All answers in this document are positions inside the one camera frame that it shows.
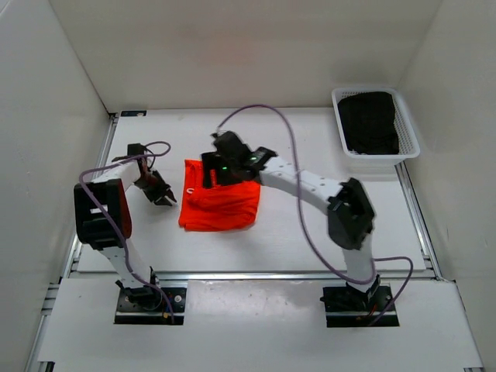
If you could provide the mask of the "orange shorts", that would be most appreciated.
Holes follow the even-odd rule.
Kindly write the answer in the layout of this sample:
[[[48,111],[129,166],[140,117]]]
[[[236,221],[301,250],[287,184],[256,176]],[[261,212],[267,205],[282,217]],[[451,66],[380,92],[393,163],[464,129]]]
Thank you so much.
[[[260,185],[254,181],[203,187],[202,162],[184,162],[184,187],[178,225],[190,232],[225,232],[255,223]]]

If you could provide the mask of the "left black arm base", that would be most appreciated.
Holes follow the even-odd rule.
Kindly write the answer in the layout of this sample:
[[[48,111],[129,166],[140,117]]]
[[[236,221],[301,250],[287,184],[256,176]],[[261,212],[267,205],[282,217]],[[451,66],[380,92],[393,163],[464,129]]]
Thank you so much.
[[[162,287],[159,291],[144,286],[125,288],[116,281],[119,296],[116,302],[114,323],[117,325],[182,326],[184,324],[187,288]]]

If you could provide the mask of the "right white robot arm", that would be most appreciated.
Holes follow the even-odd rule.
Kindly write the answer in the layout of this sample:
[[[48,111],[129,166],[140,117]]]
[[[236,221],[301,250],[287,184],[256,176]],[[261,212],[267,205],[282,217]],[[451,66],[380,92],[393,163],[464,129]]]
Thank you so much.
[[[371,253],[375,213],[363,185],[355,178],[339,182],[303,171],[296,156],[285,160],[263,146],[251,150],[232,131],[213,138],[215,149],[201,154],[204,188],[254,181],[296,197],[298,219],[311,250],[351,287],[349,303],[359,310],[369,308],[377,297],[373,288],[377,271]],[[325,216],[328,236],[342,250],[345,273],[333,267],[312,242],[304,220],[304,203]]]

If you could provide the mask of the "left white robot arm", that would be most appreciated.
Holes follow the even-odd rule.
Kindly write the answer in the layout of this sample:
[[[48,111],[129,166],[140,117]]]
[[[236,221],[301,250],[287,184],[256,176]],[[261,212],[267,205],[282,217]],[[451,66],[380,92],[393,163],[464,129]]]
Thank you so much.
[[[83,171],[74,186],[78,239],[107,258],[120,276],[121,288],[136,291],[137,303],[146,310],[160,306],[163,292],[153,268],[143,262],[131,240],[133,224],[126,192],[136,188],[152,205],[174,206],[177,199],[171,186],[154,167],[155,160],[170,151],[171,145],[163,140],[131,143],[126,155]]]

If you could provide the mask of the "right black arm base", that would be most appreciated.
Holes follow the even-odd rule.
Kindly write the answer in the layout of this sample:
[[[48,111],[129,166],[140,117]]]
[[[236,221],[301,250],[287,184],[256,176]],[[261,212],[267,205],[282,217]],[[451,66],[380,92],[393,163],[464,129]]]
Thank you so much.
[[[391,287],[375,283],[367,293],[356,288],[331,286],[322,289],[327,328],[399,327]]]

